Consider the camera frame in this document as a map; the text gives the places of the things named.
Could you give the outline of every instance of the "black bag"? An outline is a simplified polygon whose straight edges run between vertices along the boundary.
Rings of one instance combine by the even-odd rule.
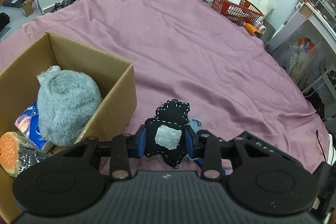
[[[0,32],[9,23],[9,16],[6,13],[0,13]]]

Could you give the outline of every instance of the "blue package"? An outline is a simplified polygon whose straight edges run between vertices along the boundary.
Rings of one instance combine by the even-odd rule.
[[[15,126],[22,132],[22,134],[30,139],[39,149],[43,149],[47,141],[41,137],[39,125],[39,111],[37,103],[32,103],[22,115],[16,119]]]

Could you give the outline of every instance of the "pink fabric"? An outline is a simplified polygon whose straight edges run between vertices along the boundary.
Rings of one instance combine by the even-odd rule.
[[[46,31],[133,62],[138,106],[126,132],[135,133],[160,102],[177,98],[190,103],[189,116],[202,128],[225,140],[247,130],[312,172],[324,160],[319,130],[328,155],[324,124],[262,41],[199,0],[79,0],[1,42],[0,71]],[[160,157],[131,164],[169,169]]]

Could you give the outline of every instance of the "open cardboard box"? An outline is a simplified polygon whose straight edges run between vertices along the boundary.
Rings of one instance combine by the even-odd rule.
[[[76,143],[90,136],[111,140],[124,131],[137,106],[132,63],[50,32],[0,74],[0,135],[17,131],[14,121],[37,100],[40,85],[36,75],[52,65],[91,76],[104,98]],[[0,167],[0,215],[7,223],[21,213],[12,194],[13,180]]]

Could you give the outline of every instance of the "black and white fabric item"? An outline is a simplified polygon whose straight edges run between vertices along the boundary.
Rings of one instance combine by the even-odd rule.
[[[154,118],[145,122],[147,142],[144,154],[151,157],[161,154],[164,162],[179,167],[187,152],[184,145],[184,126],[188,121],[188,103],[177,99],[157,108]]]

